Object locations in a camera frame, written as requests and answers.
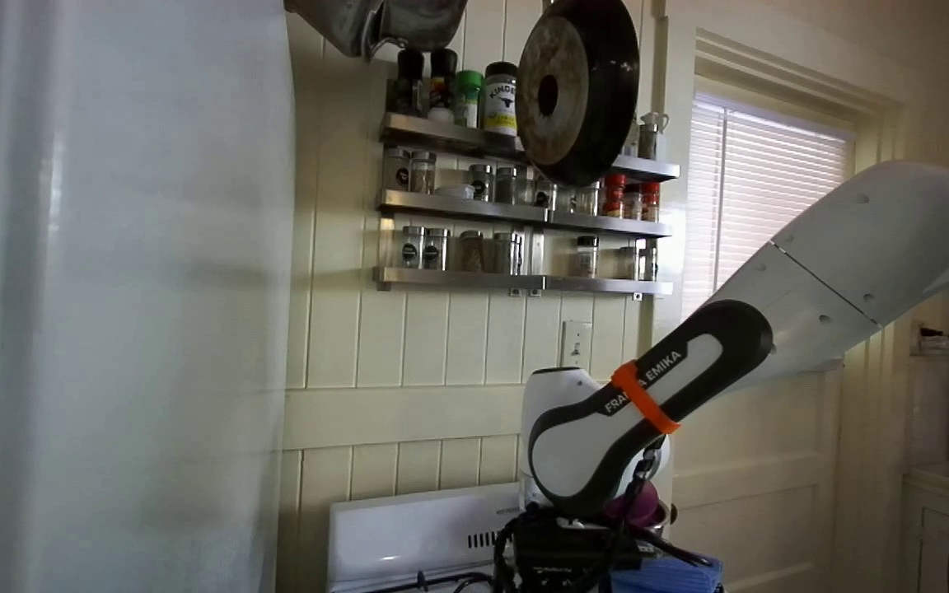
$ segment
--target white wall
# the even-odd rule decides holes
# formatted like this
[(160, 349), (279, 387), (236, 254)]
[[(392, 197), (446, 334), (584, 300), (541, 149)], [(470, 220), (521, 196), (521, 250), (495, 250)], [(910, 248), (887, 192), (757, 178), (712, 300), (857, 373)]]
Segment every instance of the white wall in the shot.
[[(646, 105), (651, 0), (631, 11), (644, 37)], [(537, 0), (472, 0), (456, 41), (462, 62), (517, 60), (537, 12)], [(672, 0), (669, 12), (669, 161), (687, 164), (697, 34), (705, 31), (887, 100), (881, 154), (949, 164), (949, 4)], [(390, 55), (364, 66), (293, 19), (293, 60), (299, 278), (279, 591), (317, 591), (328, 502), (515, 477), (521, 380), (553, 361), (562, 318), (595, 322), (595, 373), (607, 376), (638, 353), (644, 310), (616, 295), (379, 294), (371, 266)], [(667, 185), (677, 230), (684, 196), (687, 182)], [(667, 241), (669, 273), (678, 273), (678, 244), (684, 233)], [(678, 322), (677, 310), (677, 300), (655, 300), (661, 334)], [(949, 325), (949, 295), (912, 316)], [(672, 535), (718, 555), (736, 591), (884, 591), (896, 489), (881, 495), (869, 477), (887, 469), (893, 482), (890, 451), (906, 451), (912, 403), (902, 392), (910, 366), (896, 361), (902, 349), (896, 322), (831, 373), (698, 411), (678, 432), (672, 495), (684, 524)], [(853, 502), (869, 502), (874, 518), (853, 514)], [(831, 586), (834, 574), (861, 584)]]

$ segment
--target orange ring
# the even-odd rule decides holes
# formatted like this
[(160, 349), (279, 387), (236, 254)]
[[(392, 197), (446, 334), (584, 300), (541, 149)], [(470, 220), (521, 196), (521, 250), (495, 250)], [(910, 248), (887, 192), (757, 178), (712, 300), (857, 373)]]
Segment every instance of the orange ring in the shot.
[(653, 392), (644, 389), (634, 359), (616, 366), (610, 387), (616, 387), (641, 409), (641, 415), (663, 436), (672, 436), (678, 427), (678, 423), (667, 415), (667, 409), (653, 399)]

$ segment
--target white refrigerator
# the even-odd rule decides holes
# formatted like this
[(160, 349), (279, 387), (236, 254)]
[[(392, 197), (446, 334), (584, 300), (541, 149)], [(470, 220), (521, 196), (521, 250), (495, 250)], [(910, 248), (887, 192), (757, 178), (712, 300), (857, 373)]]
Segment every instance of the white refrigerator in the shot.
[(274, 591), (279, 0), (0, 0), (0, 593)]

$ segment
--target spice rack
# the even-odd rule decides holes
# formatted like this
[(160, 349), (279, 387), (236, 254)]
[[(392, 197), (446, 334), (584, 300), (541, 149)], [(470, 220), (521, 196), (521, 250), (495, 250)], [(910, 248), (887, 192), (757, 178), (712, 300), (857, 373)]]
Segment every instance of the spice rack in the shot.
[[(386, 149), (427, 149), (441, 154), (462, 154), (472, 161), (508, 161), (528, 164), (521, 141), (515, 136), (479, 132), (465, 124), (446, 124), (419, 115), (390, 113), (383, 122)], [(612, 170), (625, 170), (641, 182), (672, 182), (678, 164), (663, 164), (651, 158), (620, 154)], [(661, 281), (625, 281), (625, 278), (566, 278), (566, 273), (489, 273), (489, 271), (417, 271), (398, 262), (398, 230), (401, 220), (441, 220), (441, 224), (499, 224), (499, 228), (531, 228), (537, 233), (595, 233), (612, 241), (661, 241), (669, 228), (661, 220), (631, 216), (597, 216), (582, 210), (535, 209), (535, 204), (501, 204), (472, 202), (457, 196), (419, 196), (406, 187), (379, 192), (379, 266), (375, 282), (390, 288), (448, 288), (448, 289), (508, 289), (508, 294), (541, 294), (541, 289), (582, 289), (582, 294), (625, 294), (655, 295), (669, 288)]]

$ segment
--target wall outlet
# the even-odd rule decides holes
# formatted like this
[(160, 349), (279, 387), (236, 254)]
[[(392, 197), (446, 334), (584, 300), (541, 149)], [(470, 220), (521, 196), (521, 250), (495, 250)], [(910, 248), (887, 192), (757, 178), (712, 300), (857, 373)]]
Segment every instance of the wall outlet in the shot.
[(562, 366), (591, 369), (595, 361), (595, 329), (587, 318), (565, 318)]

